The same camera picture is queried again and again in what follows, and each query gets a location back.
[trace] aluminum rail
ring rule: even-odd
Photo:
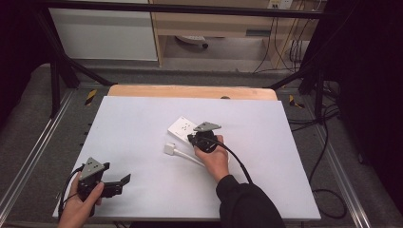
[[[278,18],[305,18],[305,19],[334,19],[341,14],[335,12],[302,11],[284,9],[251,9],[210,6],[187,6],[167,4],[139,4],[139,3],[112,3],[88,2],[67,0],[37,0],[35,4],[53,9],[71,10],[115,10],[115,11],[145,11],[145,12],[174,12],[193,14],[238,15]]]

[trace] white tabletop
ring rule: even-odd
[[[181,116],[194,124],[222,126],[215,133],[224,136],[283,219],[320,219],[281,102],[113,96],[104,97],[74,169],[92,157],[110,162],[103,181],[119,181],[129,173],[131,181],[121,195],[103,199],[94,217],[220,217],[217,185],[205,168],[163,152],[165,143],[174,143],[195,157],[190,144],[167,131]],[[234,158],[229,168],[239,182],[246,182]]]

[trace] black jacket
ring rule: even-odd
[[[285,227],[273,202],[255,184],[239,184],[228,175],[217,185],[222,228]]]

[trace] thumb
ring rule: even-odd
[[[92,206],[95,204],[95,202],[101,196],[101,194],[104,190],[104,186],[105,186],[105,184],[103,182],[99,182],[97,184],[97,186],[95,186],[95,188],[92,190],[92,192],[86,198],[86,201],[84,202],[85,206],[92,208]]]

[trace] human hand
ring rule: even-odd
[[[104,190],[104,183],[100,182],[98,185],[92,190],[89,196],[85,201],[80,199],[80,196],[77,194],[78,189],[78,179],[81,176],[81,172],[79,172],[73,183],[71,184],[70,192],[68,196],[73,196],[67,200],[65,210],[63,211],[62,217],[60,218],[60,222],[58,228],[81,228],[89,217],[92,206],[94,204],[101,205],[100,196]]]
[[[223,136],[217,136],[219,142],[223,143]],[[228,171],[228,152],[221,146],[211,153],[202,152],[197,146],[194,146],[196,156],[201,159],[207,171],[213,176],[216,182],[229,175]]]

